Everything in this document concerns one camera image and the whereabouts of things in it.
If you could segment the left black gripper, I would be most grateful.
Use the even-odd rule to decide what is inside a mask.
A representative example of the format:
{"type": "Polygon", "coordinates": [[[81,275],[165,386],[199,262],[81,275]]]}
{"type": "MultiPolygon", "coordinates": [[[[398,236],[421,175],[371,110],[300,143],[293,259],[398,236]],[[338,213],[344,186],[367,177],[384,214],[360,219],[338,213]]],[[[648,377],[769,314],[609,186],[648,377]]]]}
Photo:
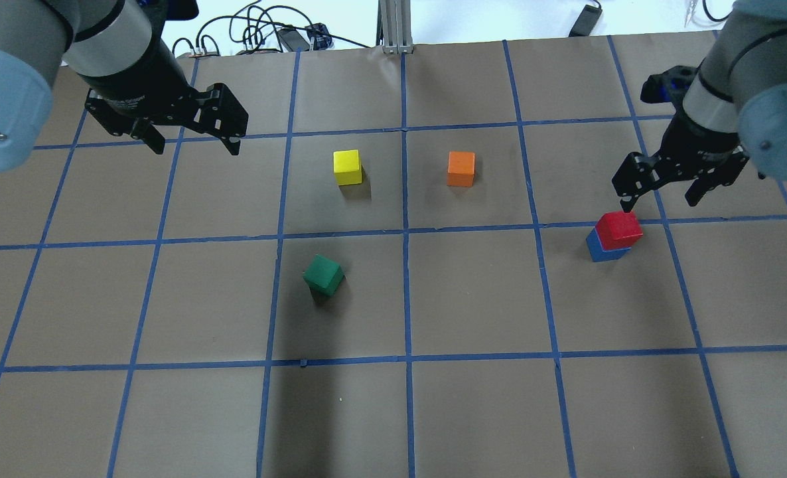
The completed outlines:
{"type": "Polygon", "coordinates": [[[162,155],[166,140],[157,126],[183,126],[219,139],[230,155],[240,154],[246,109],[226,84],[195,90],[159,37],[131,66],[83,79],[90,86],[85,109],[112,136],[130,136],[162,155]]]}

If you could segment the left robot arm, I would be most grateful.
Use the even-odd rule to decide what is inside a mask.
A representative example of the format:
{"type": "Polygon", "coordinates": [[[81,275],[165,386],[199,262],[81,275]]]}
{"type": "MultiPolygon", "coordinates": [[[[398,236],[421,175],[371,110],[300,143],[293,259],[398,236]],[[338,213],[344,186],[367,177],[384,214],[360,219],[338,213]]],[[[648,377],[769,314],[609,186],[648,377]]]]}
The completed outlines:
{"type": "Polygon", "coordinates": [[[159,126],[221,140],[232,155],[248,113],[225,84],[199,92],[162,40],[196,1],[0,1],[0,172],[23,164],[50,117],[67,64],[90,90],[85,109],[109,134],[161,154],[159,126]]]}

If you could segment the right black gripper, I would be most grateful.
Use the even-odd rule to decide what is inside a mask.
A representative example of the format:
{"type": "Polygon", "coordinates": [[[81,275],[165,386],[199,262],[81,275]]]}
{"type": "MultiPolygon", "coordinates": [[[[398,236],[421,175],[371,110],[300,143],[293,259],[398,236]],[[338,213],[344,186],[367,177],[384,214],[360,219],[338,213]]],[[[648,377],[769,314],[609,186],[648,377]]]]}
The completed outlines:
{"type": "Polygon", "coordinates": [[[630,214],[639,198],[663,185],[694,181],[685,193],[693,208],[716,187],[730,187],[749,161],[736,133],[701,127],[682,110],[676,112],[654,155],[630,152],[612,176],[619,206],[630,214]]]}

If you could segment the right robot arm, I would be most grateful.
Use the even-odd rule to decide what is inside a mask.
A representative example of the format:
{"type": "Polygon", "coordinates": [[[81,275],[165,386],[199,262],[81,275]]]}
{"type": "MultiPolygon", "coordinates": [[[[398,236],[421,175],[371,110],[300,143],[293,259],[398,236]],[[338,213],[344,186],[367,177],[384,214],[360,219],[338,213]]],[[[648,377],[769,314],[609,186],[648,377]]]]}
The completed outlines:
{"type": "Polygon", "coordinates": [[[747,163],[787,181],[787,1],[737,1],[701,64],[646,79],[640,100],[674,115],[654,154],[631,152],[612,177],[624,212],[688,181],[689,206],[732,185],[747,163]]]}

